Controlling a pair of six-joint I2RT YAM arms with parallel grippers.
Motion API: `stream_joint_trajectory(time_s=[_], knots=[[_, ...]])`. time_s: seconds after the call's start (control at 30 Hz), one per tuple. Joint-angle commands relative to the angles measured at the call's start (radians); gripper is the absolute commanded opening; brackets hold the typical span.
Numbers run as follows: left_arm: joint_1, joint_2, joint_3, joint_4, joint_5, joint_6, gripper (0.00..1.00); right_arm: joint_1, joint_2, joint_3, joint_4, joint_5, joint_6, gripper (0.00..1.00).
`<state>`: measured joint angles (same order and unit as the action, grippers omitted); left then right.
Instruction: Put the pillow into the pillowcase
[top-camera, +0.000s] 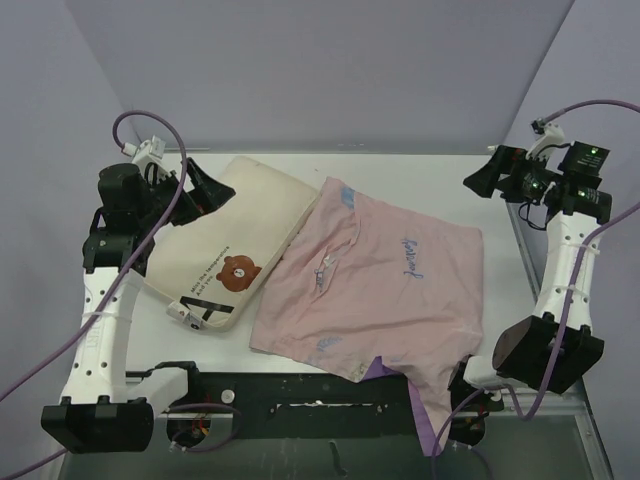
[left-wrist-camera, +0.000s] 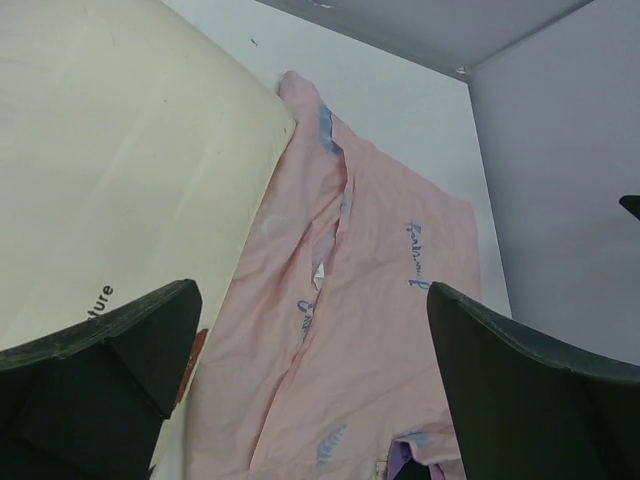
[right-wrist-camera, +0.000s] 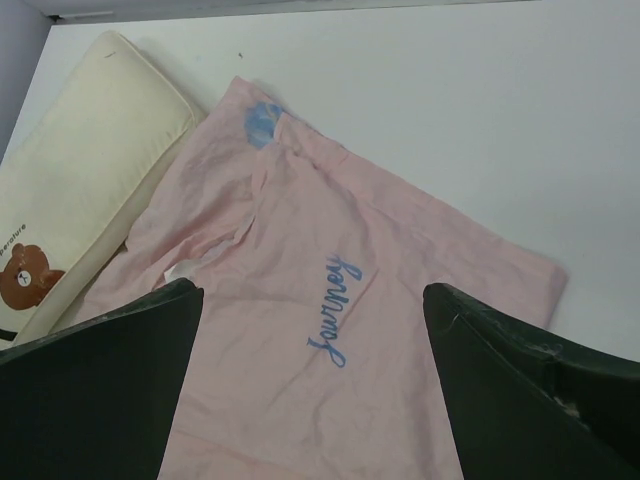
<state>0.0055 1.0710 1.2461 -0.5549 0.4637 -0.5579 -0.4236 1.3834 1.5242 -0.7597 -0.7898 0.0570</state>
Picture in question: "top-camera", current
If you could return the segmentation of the cream pillow with bear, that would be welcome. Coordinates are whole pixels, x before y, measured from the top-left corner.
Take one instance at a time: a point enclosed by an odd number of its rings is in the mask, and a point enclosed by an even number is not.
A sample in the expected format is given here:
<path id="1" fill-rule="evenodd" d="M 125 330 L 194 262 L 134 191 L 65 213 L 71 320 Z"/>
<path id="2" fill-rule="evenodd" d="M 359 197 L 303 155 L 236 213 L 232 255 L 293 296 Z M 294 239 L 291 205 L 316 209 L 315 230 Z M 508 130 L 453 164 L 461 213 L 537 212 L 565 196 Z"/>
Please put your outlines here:
<path id="1" fill-rule="evenodd" d="M 169 298 L 168 316 L 195 330 L 234 325 L 319 195 L 247 157 L 234 158 L 219 180 L 234 196 L 215 212 L 162 234 L 148 261 L 146 282 Z"/>

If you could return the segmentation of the pink pillowcase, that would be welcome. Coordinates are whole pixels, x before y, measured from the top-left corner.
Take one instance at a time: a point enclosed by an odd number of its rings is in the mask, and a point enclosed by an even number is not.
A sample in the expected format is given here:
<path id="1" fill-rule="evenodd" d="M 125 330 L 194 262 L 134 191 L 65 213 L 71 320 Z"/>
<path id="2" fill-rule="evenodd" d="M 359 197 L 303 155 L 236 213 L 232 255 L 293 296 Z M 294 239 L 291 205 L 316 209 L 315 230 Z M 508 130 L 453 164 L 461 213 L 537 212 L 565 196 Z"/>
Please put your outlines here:
<path id="1" fill-rule="evenodd" d="M 449 429 L 449 383 L 482 337 L 480 230 L 324 182 L 303 228 L 267 279 L 253 349 L 352 382 L 408 382 L 425 455 Z"/>

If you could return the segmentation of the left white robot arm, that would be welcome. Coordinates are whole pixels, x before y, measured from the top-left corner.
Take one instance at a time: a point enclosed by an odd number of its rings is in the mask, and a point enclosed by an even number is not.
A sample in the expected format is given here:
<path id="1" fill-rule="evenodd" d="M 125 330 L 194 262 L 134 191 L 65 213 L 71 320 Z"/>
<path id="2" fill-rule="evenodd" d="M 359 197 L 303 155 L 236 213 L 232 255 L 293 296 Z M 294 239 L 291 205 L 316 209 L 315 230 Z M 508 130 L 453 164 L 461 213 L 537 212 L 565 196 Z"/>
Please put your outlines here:
<path id="1" fill-rule="evenodd" d="M 159 166 L 120 163 L 99 174 L 102 205 L 82 248 L 82 335 L 58 404 L 44 407 L 41 415 L 42 428 L 73 454 L 142 452 L 161 413 L 175 407 L 190 411 L 205 400 L 193 361 L 161 362 L 139 384 L 126 383 L 133 312 L 155 233 L 212 213 L 235 194 L 193 159 L 186 161 L 186 174 L 189 191 Z"/>

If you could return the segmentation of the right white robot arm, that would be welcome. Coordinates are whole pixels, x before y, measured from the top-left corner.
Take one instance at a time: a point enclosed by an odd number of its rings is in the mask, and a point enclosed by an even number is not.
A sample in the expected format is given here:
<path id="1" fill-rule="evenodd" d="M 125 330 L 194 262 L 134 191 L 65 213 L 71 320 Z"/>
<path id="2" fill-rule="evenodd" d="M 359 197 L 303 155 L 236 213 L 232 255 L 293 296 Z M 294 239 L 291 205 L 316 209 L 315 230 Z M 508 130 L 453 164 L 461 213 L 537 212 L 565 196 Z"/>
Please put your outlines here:
<path id="1" fill-rule="evenodd" d="M 498 192 L 508 203 L 547 210 L 543 280 L 531 314 L 503 330 L 488 355 L 469 358 L 464 374 L 447 381 L 448 402 L 469 408 L 481 389 L 524 384 L 562 394 L 604 353 L 590 305 L 595 260 L 612 197 L 600 190 L 607 149 L 542 141 L 531 150 L 499 145 L 463 184 L 481 198 Z"/>

